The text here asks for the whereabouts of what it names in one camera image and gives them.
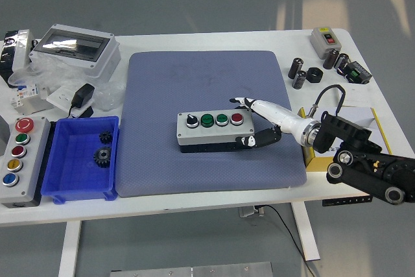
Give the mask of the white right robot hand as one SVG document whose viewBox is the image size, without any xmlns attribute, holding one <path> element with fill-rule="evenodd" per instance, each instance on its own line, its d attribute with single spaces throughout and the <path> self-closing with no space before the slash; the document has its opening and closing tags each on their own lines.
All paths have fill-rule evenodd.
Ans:
<svg viewBox="0 0 415 277">
<path fill-rule="evenodd" d="M 264 129 L 251 136 L 236 137 L 236 142 L 247 147 L 264 147 L 278 142 L 281 133 L 292 134 L 295 140 L 304 147 L 311 147 L 314 141 L 313 131 L 319 123 L 311 118 L 301 118 L 290 110 L 263 100 L 236 97 L 230 102 L 245 106 L 262 118 L 270 121 L 274 127 Z"/>
</svg>

